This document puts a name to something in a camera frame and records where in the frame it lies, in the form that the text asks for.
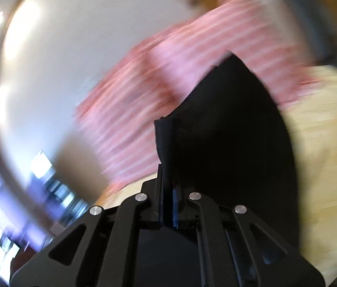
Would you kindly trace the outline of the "black pants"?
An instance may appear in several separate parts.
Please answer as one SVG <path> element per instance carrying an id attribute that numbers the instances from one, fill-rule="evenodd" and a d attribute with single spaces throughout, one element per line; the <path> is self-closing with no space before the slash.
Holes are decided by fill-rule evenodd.
<path id="1" fill-rule="evenodd" d="M 262 82 L 229 55 L 154 122 L 168 186 L 244 205 L 299 245 L 298 178 L 287 127 Z"/>

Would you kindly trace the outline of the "pink polka dot pillow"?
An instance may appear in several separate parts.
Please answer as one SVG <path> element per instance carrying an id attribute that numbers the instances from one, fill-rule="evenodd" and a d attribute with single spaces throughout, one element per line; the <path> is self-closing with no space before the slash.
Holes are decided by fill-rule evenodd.
<path id="1" fill-rule="evenodd" d="M 314 85 L 261 0 L 221 0 L 198 18 L 165 28 L 132 48 L 76 108 L 77 127 L 99 160 L 109 193 L 156 172 L 154 120 L 177 107 L 227 52 L 281 106 Z"/>

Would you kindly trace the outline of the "cream bed sheet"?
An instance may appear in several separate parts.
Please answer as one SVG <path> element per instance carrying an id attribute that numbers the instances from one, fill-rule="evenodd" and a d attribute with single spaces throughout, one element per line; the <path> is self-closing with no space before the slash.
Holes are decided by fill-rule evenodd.
<path id="1" fill-rule="evenodd" d="M 298 178 L 299 245 L 337 286 L 337 69 L 309 67 L 311 91 L 277 108 L 290 136 Z"/>

